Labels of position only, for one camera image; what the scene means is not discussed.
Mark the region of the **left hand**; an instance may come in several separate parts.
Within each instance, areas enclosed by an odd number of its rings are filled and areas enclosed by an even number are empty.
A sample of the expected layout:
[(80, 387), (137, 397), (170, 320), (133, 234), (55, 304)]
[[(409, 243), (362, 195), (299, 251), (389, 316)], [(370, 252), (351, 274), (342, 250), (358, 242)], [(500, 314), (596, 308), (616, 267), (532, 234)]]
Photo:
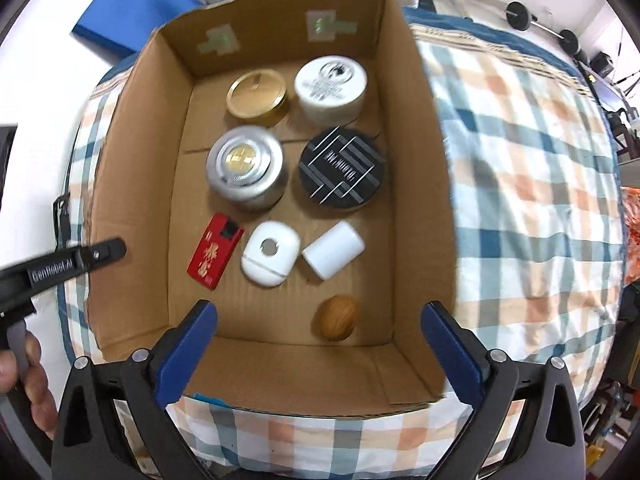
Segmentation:
[(15, 354), (10, 350), (1, 351), (0, 389), (2, 393), (7, 393), (20, 380), (26, 396), (29, 398), (32, 419), (36, 426), (53, 440), (56, 428), (58, 428), (58, 409), (49, 389), (46, 371), (41, 365), (40, 342), (31, 332), (26, 332), (25, 352), (28, 359), (28, 369), (24, 377), (21, 378)]

